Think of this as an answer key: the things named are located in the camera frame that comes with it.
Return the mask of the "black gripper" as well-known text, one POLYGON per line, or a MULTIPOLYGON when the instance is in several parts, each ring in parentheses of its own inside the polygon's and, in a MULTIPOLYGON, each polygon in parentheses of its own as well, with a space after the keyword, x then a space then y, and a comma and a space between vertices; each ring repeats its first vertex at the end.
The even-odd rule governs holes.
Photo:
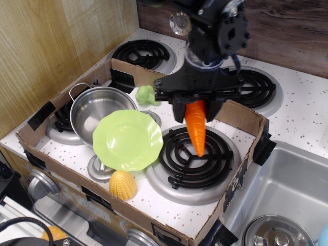
POLYGON ((214 69, 200 69, 184 64, 177 72, 155 80, 156 101, 172 103, 174 118, 183 122, 186 105, 196 100, 205 100, 207 122, 211 122, 221 110, 226 101, 226 91, 239 90, 244 79, 239 70, 230 72, 220 67, 214 69))

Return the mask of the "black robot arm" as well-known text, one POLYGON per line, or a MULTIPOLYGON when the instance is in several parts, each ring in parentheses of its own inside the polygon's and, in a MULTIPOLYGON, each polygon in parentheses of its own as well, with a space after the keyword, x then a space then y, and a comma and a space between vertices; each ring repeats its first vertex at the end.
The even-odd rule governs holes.
POLYGON ((172 105, 174 118, 183 122, 187 106, 204 100, 205 118, 212 121, 226 101, 225 91, 238 90, 236 53, 248 46, 250 34, 243 1, 171 1, 170 25, 187 37, 182 67, 154 81, 155 99, 172 105))

